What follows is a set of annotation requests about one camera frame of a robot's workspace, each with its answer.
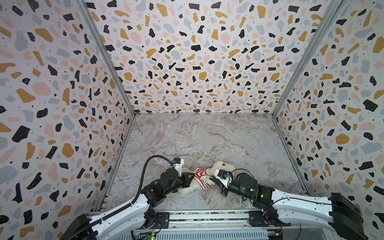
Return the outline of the white plush teddy bear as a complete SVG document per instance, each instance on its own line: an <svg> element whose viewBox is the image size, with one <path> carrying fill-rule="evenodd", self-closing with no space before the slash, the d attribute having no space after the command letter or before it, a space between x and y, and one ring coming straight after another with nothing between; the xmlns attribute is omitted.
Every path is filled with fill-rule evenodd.
<svg viewBox="0 0 384 240"><path fill-rule="evenodd" d="M223 161L217 161L214 163L214 165L212 167L208 167L208 168L210 168L211 178L214 177L214 173L216 170L225 170L225 171L229 171L229 172L235 170L234 165L229 164L229 163L225 163ZM193 173L193 171L192 170L185 170L184 173ZM203 190L203 189L198 185L197 181L193 179L191 182L191 185L188 188L181 188L179 190L179 193L182 195L187 195L189 193L194 192L195 190Z"/></svg>

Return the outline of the red white striped knit sweater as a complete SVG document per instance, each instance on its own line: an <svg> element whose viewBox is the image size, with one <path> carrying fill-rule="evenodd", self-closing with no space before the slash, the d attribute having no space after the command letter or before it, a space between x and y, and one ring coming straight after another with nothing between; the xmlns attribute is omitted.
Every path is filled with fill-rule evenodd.
<svg viewBox="0 0 384 240"><path fill-rule="evenodd" d="M213 181L210 180L211 175L210 175L210 168L205 167L205 168L197 168L193 171L195 177L194 180L197 181L198 185L203 189L208 189L212 186L215 185Z"/></svg>

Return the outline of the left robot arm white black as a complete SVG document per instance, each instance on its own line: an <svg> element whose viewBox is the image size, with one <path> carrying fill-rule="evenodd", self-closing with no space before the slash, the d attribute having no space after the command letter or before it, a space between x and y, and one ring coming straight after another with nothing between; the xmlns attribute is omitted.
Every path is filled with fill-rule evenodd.
<svg viewBox="0 0 384 240"><path fill-rule="evenodd" d="M169 168L158 180L145 186L137 198L105 213L77 217L61 239L112 240L140 228L156 227L157 213L154 207L161 204L168 194L189 187L194 177L194 173L182 173Z"/></svg>

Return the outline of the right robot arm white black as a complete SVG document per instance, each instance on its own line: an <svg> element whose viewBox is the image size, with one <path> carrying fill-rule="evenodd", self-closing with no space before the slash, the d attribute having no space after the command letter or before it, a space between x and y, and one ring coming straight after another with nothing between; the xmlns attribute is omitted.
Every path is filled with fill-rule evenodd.
<svg viewBox="0 0 384 240"><path fill-rule="evenodd" d="M223 196L233 193L250 200L270 225L308 224L334 231L346 240L367 239L360 209L339 193L330 197L290 194L259 185L247 173L234 177L225 170L215 171L210 180L220 187Z"/></svg>

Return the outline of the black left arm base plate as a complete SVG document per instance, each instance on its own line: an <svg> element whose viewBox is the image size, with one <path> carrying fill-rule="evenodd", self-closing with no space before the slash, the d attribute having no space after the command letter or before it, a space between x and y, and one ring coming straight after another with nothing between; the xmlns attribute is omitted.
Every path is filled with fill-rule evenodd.
<svg viewBox="0 0 384 240"><path fill-rule="evenodd" d="M167 229L170 223L170 213L169 212L155 212L149 210L144 214L145 222L142 226L144 229Z"/></svg>

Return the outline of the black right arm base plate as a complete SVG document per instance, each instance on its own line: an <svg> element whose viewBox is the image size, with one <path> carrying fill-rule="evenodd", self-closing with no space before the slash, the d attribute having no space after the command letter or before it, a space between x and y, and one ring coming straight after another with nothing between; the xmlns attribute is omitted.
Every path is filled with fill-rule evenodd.
<svg viewBox="0 0 384 240"><path fill-rule="evenodd" d="M249 211L249 224L252 227L289 227L290 223L286 224L281 222L280 220L268 220L263 211Z"/></svg>

